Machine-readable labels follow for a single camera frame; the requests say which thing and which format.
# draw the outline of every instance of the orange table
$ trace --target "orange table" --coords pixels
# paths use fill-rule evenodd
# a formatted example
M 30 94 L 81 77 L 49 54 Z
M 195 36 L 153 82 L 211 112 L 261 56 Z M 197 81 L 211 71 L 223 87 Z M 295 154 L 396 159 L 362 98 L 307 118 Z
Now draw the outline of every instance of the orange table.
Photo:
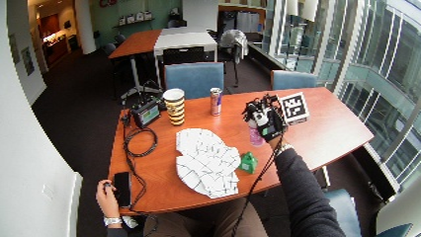
M 310 88 L 269 93 L 282 97 L 297 92 L 303 92 L 310 117 L 309 121 L 289 127 L 285 138 L 302 156 L 309 169 L 315 170 L 360 147 L 371 140 L 372 136 L 327 89 Z M 218 117 L 210 116 L 209 98 L 185 101 L 185 123 L 182 126 L 171 126 L 166 113 L 161 113 L 161 118 L 149 126 L 157 133 L 157 149 L 146 157 L 134 159 L 137 173 L 147 183 L 146 193 L 134 206 L 134 210 L 154 213 L 175 211 L 243 197 L 247 194 L 270 155 L 270 148 L 266 144 L 261 147 L 251 146 L 249 128 L 242 121 L 241 112 L 246 102 L 253 98 L 261 98 L 262 95 L 263 92 L 254 92 L 223 96 L 222 113 Z M 253 175 L 241 170 L 235 171 L 239 179 L 237 195 L 210 199 L 191 190 L 178 179 L 174 159 L 179 153 L 174 150 L 174 134 L 191 127 L 209 129 L 221 137 L 227 146 L 238 148 L 241 154 L 251 151 L 259 159 Z M 110 179 L 115 173 L 129 171 L 122 140 L 122 124 L 118 122 L 109 167 Z M 149 148 L 151 140 L 151 136 L 146 133 L 138 135 L 130 141 L 130 150 L 141 153 Z M 131 198 L 134 198 L 139 184 L 134 178 L 131 180 Z M 271 166 L 257 184 L 255 192 L 277 185 L 279 182 L 274 166 Z M 127 209 L 119 211 L 122 214 L 131 213 Z
M 130 89 L 130 91 L 121 96 L 121 99 L 123 99 L 126 96 L 133 95 L 138 91 L 143 91 L 143 87 L 139 85 L 134 55 L 154 51 L 154 45 L 158 39 L 159 31 L 161 30 L 151 30 L 131 34 L 121 43 L 121 45 L 115 48 L 113 53 L 107 56 L 109 59 L 115 59 L 125 56 L 130 57 L 135 88 Z M 145 88 L 145 91 L 158 93 L 158 90 L 151 88 Z

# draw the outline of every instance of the white box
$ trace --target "white box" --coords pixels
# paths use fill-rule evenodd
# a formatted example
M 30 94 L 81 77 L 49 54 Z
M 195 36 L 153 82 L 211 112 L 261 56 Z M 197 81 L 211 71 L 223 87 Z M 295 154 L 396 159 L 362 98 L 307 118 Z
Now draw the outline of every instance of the white box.
M 134 16 L 133 14 L 127 15 L 127 24 L 134 23 Z
M 281 112 L 287 125 L 309 120 L 310 114 L 302 92 L 277 98 Z
M 151 12 L 145 12 L 145 20 L 150 20 L 153 18 L 153 13 Z
M 125 16 L 121 16 L 121 17 L 119 17 L 118 25 L 119 25 L 119 26 L 126 25 L 126 17 L 125 17 Z
M 139 12 L 138 14 L 135 14 L 135 21 L 139 22 L 145 19 L 145 16 L 143 16 L 143 12 Z

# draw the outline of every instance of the person's arm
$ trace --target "person's arm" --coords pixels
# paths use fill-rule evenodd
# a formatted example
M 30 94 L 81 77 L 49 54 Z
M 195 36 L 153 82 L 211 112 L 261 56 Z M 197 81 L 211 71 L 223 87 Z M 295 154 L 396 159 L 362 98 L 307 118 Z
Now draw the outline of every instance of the person's arm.
M 119 212 L 118 212 L 118 203 L 114 197 L 113 191 L 115 188 L 110 186 L 111 181 L 109 180 L 102 180 L 97 184 L 97 189 L 95 189 L 95 200 L 97 204 L 99 205 L 99 208 L 103 213 L 103 217 L 107 218 L 121 218 Z M 127 233 L 125 229 L 121 227 L 121 223 L 115 224 L 109 224 L 107 226 L 107 237 L 126 237 Z
M 271 149 L 278 140 L 275 138 L 267 142 Z M 291 236 L 344 236 L 335 211 L 293 148 L 277 155 L 274 165 L 286 198 Z

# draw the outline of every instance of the small green block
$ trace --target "small green block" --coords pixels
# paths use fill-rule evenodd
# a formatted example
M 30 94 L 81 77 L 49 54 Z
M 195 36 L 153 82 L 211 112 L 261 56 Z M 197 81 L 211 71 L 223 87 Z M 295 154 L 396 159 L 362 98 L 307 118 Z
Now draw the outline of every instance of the small green block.
M 258 159 L 253 156 L 251 152 L 249 151 L 241 156 L 241 164 L 238 168 L 246 171 L 247 173 L 253 174 L 257 165 Z

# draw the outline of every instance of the white paper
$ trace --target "white paper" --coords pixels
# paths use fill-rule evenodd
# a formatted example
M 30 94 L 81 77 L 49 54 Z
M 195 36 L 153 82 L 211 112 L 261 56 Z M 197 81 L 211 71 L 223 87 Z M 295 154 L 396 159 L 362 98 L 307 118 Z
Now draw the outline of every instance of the white paper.
M 189 128 L 175 134 L 175 150 L 182 154 L 175 157 L 177 175 L 189 188 L 210 198 L 238 193 L 235 147 L 227 147 L 211 131 Z

